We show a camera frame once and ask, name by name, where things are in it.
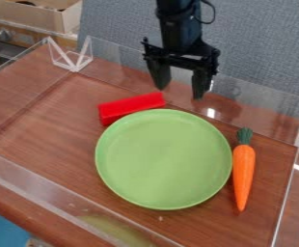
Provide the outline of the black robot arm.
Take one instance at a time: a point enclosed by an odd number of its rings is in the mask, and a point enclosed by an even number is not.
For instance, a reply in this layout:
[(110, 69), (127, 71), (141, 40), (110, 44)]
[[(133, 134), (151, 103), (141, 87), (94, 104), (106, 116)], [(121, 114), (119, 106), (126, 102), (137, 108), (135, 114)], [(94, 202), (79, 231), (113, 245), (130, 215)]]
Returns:
[(209, 0), (157, 0), (163, 44), (151, 44), (145, 37), (143, 59), (157, 88), (162, 91), (171, 81), (171, 67), (193, 74), (194, 99), (202, 99), (218, 73), (221, 50), (203, 41), (203, 27), (216, 21), (202, 20), (202, 4), (216, 9)]

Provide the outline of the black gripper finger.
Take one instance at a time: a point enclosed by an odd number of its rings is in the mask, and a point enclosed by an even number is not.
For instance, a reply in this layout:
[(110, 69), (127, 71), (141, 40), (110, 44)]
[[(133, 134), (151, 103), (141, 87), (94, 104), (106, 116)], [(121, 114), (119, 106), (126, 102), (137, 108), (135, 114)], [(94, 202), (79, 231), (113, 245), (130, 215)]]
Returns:
[(146, 63), (155, 86), (162, 91), (171, 80), (170, 65), (161, 60), (147, 60)]
[(193, 75), (194, 99), (202, 99), (212, 87), (212, 69), (195, 69)]

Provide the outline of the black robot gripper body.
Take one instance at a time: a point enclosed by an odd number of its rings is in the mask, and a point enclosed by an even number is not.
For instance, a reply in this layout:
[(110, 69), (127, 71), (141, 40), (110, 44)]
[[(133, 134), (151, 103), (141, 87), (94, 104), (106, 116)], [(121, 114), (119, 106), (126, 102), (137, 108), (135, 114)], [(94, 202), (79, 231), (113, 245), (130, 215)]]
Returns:
[(146, 61), (150, 73), (159, 73), (170, 67), (193, 70), (205, 69), (212, 75), (218, 73), (221, 50), (207, 44), (202, 39), (186, 47), (186, 49), (165, 48), (161, 39), (143, 38), (142, 41)]

